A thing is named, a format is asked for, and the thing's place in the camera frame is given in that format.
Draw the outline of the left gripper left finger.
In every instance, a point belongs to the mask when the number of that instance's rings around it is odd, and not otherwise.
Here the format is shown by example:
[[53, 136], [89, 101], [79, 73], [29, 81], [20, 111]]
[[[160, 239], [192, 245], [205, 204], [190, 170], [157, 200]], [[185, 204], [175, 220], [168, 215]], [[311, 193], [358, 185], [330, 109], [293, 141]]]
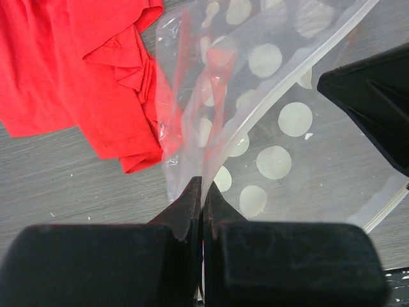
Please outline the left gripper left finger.
[[201, 177], [145, 224], [35, 224], [1, 262], [2, 306], [195, 306]]

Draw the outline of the clear polka dot zip bag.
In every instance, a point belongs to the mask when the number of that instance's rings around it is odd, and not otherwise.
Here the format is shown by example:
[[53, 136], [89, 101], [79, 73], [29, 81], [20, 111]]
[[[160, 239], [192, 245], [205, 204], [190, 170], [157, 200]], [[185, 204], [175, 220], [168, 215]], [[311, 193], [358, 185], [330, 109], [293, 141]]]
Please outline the clear polka dot zip bag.
[[194, 176], [244, 217], [375, 228], [408, 177], [318, 92], [322, 74], [408, 43], [407, 1], [189, 1], [156, 29], [170, 201]]

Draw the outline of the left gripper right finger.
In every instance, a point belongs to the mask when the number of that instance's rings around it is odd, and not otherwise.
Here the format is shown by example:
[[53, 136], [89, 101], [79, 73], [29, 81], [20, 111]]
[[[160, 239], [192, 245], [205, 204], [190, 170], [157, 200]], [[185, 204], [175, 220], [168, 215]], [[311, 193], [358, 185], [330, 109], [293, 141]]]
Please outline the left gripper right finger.
[[371, 239], [346, 223], [248, 221], [212, 184], [203, 208], [207, 306], [385, 306]]

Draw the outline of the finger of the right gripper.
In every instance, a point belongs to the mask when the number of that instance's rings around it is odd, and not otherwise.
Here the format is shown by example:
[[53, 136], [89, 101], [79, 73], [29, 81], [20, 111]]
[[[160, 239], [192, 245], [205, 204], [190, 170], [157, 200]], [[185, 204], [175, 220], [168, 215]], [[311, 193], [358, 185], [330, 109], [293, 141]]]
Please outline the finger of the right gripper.
[[408, 175], [408, 44], [325, 72], [317, 90]]

